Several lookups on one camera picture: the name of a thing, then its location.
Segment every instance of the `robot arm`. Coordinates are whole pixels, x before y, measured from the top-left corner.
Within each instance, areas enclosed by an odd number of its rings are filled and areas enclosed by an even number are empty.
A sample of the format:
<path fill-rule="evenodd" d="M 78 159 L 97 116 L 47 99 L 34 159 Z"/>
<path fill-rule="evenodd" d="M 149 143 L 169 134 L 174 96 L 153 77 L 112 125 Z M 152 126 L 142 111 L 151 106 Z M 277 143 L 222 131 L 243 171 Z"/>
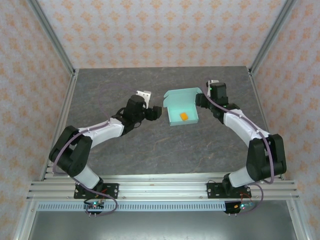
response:
<path fill-rule="evenodd" d="M 225 83 L 210 80 L 207 83 L 207 87 L 207 96 L 217 105 L 232 112 L 225 112 L 213 105 L 204 93 L 196 95 L 196 105 L 210 109 L 213 116 L 222 124 L 232 129 L 248 147 L 246 166 L 224 176 L 222 185 L 225 192 L 228 194 L 236 188 L 271 176 L 272 169 L 269 163 L 269 156 L 262 136 L 258 131 L 265 137 L 269 144 L 274 174 L 279 175 L 285 173 L 287 166 L 282 137 L 278 134 L 271 135 L 269 132 L 264 131 L 257 125 L 253 124 L 256 129 L 258 129 L 257 131 L 252 125 L 245 121 L 244 118 L 246 118 L 246 116 L 240 108 L 234 103 L 229 103 Z"/>
<path fill-rule="evenodd" d="M 87 165 L 90 150 L 96 145 L 112 138 L 123 136 L 133 130 L 136 124 L 144 119 L 154 121 L 162 114 L 162 108 L 149 108 L 151 92 L 137 91 L 128 100 L 126 107 L 121 108 L 109 121 L 94 126 L 75 128 L 67 126 L 49 154 L 49 159 L 55 162 L 59 152 L 75 135 L 80 134 L 61 155 L 57 165 L 70 177 L 96 192 L 103 190 L 103 180 Z"/>

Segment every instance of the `white bracket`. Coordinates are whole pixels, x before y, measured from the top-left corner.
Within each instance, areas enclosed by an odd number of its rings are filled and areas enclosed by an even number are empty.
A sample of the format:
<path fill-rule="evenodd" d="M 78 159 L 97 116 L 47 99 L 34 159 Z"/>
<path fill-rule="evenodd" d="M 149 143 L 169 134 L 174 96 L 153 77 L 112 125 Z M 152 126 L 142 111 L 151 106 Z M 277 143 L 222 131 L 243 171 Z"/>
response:
<path fill-rule="evenodd" d="M 141 96 L 144 98 L 144 101 L 146 103 L 146 109 L 149 107 L 149 101 L 150 101 L 150 98 L 151 98 L 151 92 L 150 91 L 139 91 L 137 90 L 136 91 L 136 95 L 138 96 Z"/>

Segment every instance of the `metal floor panel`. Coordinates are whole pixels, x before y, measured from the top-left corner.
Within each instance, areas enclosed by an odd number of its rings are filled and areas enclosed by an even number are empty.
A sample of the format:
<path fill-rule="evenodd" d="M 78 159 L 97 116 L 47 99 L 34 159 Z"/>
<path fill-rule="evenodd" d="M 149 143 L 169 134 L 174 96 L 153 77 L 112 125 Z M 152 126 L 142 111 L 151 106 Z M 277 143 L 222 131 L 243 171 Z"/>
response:
<path fill-rule="evenodd" d="M 222 211 L 37 212 L 29 240 L 296 240 L 285 201 L 265 201 L 248 214 Z"/>

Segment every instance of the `gray table surface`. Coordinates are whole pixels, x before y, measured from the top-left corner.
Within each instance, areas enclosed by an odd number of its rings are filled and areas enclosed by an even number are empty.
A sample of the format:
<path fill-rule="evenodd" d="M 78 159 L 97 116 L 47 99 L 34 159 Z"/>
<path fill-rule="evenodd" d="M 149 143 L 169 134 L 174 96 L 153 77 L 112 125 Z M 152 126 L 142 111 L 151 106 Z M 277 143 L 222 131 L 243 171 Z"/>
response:
<path fill-rule="evenodd" d="M 135 90 L 151 91 L 150 106 L 163 106 L 168 90 L 199 87 L 205 77 L 225 82 L 229 102 L 264 128 L 245 66 L 80 69 L 67 125 L 81 128 L 105 121 L 103 112 L 114 115 Z M 163 108 L 160 119 L 144 120 L 128 134 L 94 147 L 88 164 L 98 175 L 217 173 L 243 167 L 245 143 L 208 109 L 197 107 L 197 112 L 197 124 L 170 126 Z"/>

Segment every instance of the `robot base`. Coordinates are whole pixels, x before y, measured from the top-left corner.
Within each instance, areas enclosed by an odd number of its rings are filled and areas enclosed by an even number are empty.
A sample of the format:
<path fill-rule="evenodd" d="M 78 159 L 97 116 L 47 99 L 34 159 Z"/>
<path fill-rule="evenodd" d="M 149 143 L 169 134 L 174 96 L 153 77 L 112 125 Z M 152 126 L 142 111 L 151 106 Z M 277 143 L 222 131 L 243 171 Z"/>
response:
<path fill-rule="evenodd" d="M 118 183 L 103 183 L 102 185 L 102 193 L 109 195 L 113 197 L 114 199 L 118 198 L 118 192 L 119 192 L 119 184 Z M 94 194 L 86 189 L 84 189 L 80 185 L 75 185 L 74 190 L 74 199 L 102 199 L 106 197 Z"/>

